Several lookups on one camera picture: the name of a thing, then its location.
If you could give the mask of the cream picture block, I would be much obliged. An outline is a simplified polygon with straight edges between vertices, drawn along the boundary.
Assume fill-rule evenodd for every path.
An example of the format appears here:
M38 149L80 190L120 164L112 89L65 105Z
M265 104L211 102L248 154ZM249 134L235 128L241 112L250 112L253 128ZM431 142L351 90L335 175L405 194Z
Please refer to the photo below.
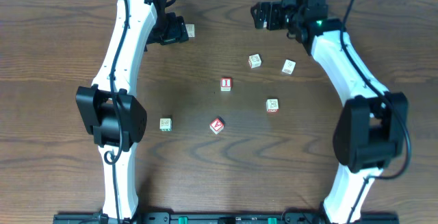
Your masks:
M282 73L286 73L288 75L291 75L295 69L296 63L292 60L286 60L283 68L281 70Z

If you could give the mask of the red letter I block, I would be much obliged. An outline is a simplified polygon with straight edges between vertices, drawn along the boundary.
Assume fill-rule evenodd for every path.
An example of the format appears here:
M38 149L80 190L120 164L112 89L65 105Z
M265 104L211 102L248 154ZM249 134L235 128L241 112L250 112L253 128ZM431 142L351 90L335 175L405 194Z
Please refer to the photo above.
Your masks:
M220 80L220 90L222 92L229 92L232 88L232 79L230 77L223 77Z

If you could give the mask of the snail picture block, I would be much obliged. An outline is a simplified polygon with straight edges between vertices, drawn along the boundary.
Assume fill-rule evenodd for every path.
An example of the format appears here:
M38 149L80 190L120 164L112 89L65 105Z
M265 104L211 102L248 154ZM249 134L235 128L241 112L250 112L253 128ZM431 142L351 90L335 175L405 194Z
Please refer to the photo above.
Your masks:
M260 67L261 63L262 63L262 61L261 61L261 57L259 54L250 55L248 57L248 64L252 69Z

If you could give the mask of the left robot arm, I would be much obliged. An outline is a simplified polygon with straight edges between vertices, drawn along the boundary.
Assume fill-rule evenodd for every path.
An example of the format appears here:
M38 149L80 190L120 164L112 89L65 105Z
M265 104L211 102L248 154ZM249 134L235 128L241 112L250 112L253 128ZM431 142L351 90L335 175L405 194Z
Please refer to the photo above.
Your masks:
M138 74L149 44L188 40L183 17L167 13L176 0L117 0L116 22L103 63L76 103L103 161L105 201L87 223L139 223L135 160L147 113L136 99Z

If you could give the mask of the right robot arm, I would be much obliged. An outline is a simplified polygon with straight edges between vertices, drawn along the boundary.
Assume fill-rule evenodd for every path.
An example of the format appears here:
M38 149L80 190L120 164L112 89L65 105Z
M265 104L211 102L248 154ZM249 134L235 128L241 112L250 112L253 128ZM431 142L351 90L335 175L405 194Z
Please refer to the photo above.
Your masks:
M363 213L372 184L386 181L384 170L404 155L411 162L408 101L391 92L368 70L355 51L345 18L331 18L326 0L259 2L250 9L257 29L287 31L326 72L342 102L333 134L339 163L330 193L315 212L285 211L284 223L397 223L396 214Z

